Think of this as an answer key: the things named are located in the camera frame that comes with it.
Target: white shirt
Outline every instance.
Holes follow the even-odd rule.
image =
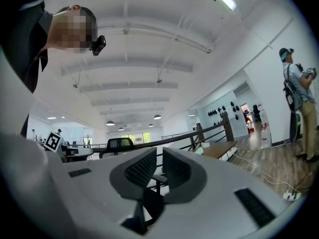
[[[36,137],[36,134],[35,134],[35,132],[33,132],[33,135],[32,135],[31,140],[32,140],[32,141],[35,141],[35,137]]]

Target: khaki pants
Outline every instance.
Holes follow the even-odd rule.
[[[315,137],[317,128],[317,113],[316,106],[310,101],[304,101],[301,107],[301,113],[303,115],[303,148],[307,153],[307,159],[311,159],[314,156]]]

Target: backpack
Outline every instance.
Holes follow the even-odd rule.
[[[296,113],[296,111],[300,110],[303,100],[300,94],[297,92],[296,87],[289,80],[289,67],[290,65],[287,68],[288,79],[285,78],[283,91],[285,92],[286,100],[290,108],[290,111],[292,113]]]

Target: cap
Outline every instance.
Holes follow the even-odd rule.
[[[286,56],[287,56],[288,54],[292,54],[293,51],[294,51],[293,49],[281,48],[281,49],[279,50],[279,56],[280,56],[281,61],[284,61],[284,60],[286,59]]]

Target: black camera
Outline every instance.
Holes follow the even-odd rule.
[[[93,56],[97,56],[100,54],[100,52],[103,50],[105,46],[106,46],[105,37],[103,35],[100,35],[96,41],[92,42],[89,50],[92,50]]]

